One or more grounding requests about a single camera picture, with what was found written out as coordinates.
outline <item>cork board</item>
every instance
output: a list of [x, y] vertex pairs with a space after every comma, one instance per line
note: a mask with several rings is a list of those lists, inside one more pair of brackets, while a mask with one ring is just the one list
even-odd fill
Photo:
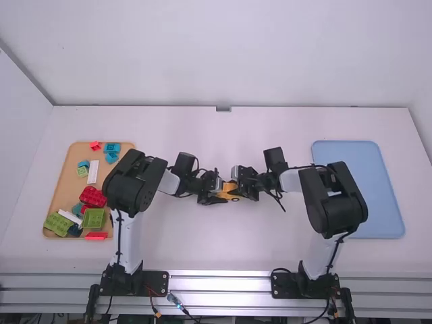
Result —
[[[121, 151], [119, 154], [119, 160], [128, 152], [130, 149], [134, 149], [135, 146], [129, 142], [116, 142], [111, 141], [110, 143], [120, 143]], [[105, 142], [100, 142], [102, 149], [97, 151], [92, 151], [90, 148], [90, 142], [75, 142], [69, 146], [65, 162], [63, 164], [63, 169], [57, 182], [57, 187], [55, 189], [53, 200], [51, 201], [51, 206], [49, 207], [47, 216], [51, 213], [63, 209], [64, 211], [71, 211], [72, 207], [80, 202], [79, 196], [83, 189], [87, 186], [94, 186], [97, 190], [102, 189], [102, 184], [108, 173], [117, 165], [117, 162], [113, 164], [108, 164], [105, 160], [105, 154], [103, 153], [103, 147]], [[96, 184], [87, 184], [87, 177], [79, 178], [76, 174], [76, 169], [78, 163], [82, 160], [99, 160], [99, 168], [97, 172]], [[105, 207], [105, 225], [103, 226], [101, 232], [107, 232], [108, 237], [113, 237], [113, 227], [109, 220], [109, 208]], [[46, 238], [57, 238], [62, 240], [82, 240], [89, 233], [94, 232], [94, 230], [84, 228], [82, 234], [79, 238], [70, 236], [69, 234], [65, 238], [61, 238], [43, 227], [43, 236]]]

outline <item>white backdrop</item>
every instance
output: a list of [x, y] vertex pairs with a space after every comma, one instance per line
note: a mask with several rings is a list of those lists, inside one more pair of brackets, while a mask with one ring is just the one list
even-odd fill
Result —
[[0, 49], [0, 242], [52, 110]]
[[432, 156], [432, 1], [0, 0], [59, 105], [411, 108]]

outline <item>white table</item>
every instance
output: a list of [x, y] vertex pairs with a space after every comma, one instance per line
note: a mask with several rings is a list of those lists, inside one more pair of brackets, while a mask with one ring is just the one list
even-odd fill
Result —
[[[407, 109], [343, 107], [233, 107], [231, 113], [55, 107], [0, 246], [0, 283], [10, 288], [0, 292], [0, 311], [83, 312], [89, 285], [99, 282], [115, 250], [112, 240], [48, 240], [41, 233], [71, 143], [132, 141], [170, 165], [185, 151], [229, 179], [235, 164], [264, 171], [265, 149], [281, 146], [289, 165], [304, 165], [314, 141], [331, 139], [379, 145], [406, 226], [399, 240], [349, 239], [344, 245], [335, 270], [352, 288], [356, 314], [432, 317], [432, 167], [419, 135]], [[313, 234], [301, 195], [287, 194], [283, 204], [287, 213], [266, 195], [260, 202], [204, 207], [196, 198], [158, 193], [142, 229], [144, 267], [171, 269], [170, 289], [191, 313], [318, 315], [323, 301], [273, 300], [268, 293], [269, 271], [295, 270]], [[225, 293], [209, 293], [215, 290]], [[158, 302], [165, 314], [176, 313]], [[100, 298], [100, 311], [106, 303]], [[111, 311], [151, 313], [148, 305], [148, 298], [114, 298]]]

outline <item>toy block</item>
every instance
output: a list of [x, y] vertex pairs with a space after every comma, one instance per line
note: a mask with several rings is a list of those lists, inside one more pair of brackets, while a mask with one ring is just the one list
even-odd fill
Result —
[[87, 184], [96, 183], [98, 168], [99, 168], [99, 160], [90, 161], [90, 169], [88, 170]]
[[120, 153], [122, 146], [118, 143], [107, 143], [103, 147], [104, 153]]
[[43, 227], [64, 238], [68, 234], [69, 227], [73, 224], [73, 221], [61, 216], [59, 213], [52, 213], [45, 219]]
[[63, 209], [60, 209], [58, 212], [61, 216], [69, 219], [70, 221], [73, 221], [75, 224], [78, 224], [78, 226], [81, 228], [82, 220], [76, 217], [74, 214], [64, 211]]
[[99, 208], [104, 207], [107, 203], [107, 199], [103, 196], [102, 191], [97, 190], [93, 186], [87, 186], [84, 188], [80, 195], [80, 201], [81, 203]]
[[90, 205], [82, 205], [82, 207], [81, 207], [81, 211], [80, 211], [80, 213], [81, 213], [81, 215], [82, 215], [82, 218], [84, 218], [84, 214], [86, 213], [86, 209], [87, 208], [94, 208], [94, 207], [92, 207], [92, 206], [90, 206]]
[[107, 232], [90, 232], [86, 235], [86, 240], [88, 241], [103, 241], [108, 237]]
[[119, 156], [116, 153], [107, 153], [105, 155], [105, 160], [107, 160], [108, 164], [113, 164], [119, 159]]
[[67, 230], [67, 233], [75, 238], [79, 238], [82, 234], [82, 228], [78, 226], [78, 224], [73, 224], [69, 229]]
[[81, 208], [84, 206], [82, 202], [79, 202], [75, 206], [72, 207], [72, 214], [74, 214], [79, 219], [82, 219], [84, 214], [81, 214]]
[[102, 228], [105, 224], [105, 211], [102, 208], [86, 209], [83, 228]]
[[79, 162], [78, 167], [86, 167], [88, 169], [90, 167], [90, 161], [82, 160], [81, 162]]
[[80, 177], [80, 178], [88, 176], [87, 168], [86, 167], [77, 168], [76, 174], [78, 174], [78, 177]]
[[90, 143], [90, 148], [94, 151], [97, 151], [97, 150], [100, 150], [102, 147], [99, 144], [99, 142], [96, 140], [96, 141]]

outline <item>light blue mat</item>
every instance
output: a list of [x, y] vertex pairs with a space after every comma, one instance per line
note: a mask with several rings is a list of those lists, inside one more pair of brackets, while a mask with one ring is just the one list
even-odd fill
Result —
[[352, 238], [400, 238], [405, 226], [378, 145], [371, 141], [318, 140], [312, 145], [313, 161], [344, 161], [364, 200], [369, 218]]

